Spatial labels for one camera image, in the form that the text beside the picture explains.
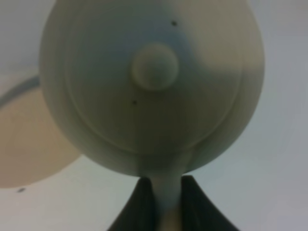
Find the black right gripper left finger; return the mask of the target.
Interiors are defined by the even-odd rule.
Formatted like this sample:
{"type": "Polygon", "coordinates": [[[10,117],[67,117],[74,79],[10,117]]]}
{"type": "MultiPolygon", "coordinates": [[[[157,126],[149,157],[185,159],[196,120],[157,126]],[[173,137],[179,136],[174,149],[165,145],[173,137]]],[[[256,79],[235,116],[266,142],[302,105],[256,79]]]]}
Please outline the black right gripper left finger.
{"type": "Polygon", "coordinates": [[[151,181],[140,178],[110,231],[154,231],[157,212],[151,181]]]}

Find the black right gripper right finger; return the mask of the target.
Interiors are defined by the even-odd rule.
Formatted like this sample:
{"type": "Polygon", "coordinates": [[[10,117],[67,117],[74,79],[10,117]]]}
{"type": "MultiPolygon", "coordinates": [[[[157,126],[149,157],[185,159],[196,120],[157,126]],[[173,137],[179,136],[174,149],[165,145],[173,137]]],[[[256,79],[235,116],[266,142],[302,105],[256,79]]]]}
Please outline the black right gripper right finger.
{"type": "Polygon", "coordinates": [[[238,231],[190,175],[181,178],[181,218],[184,231],[238,231]]]}

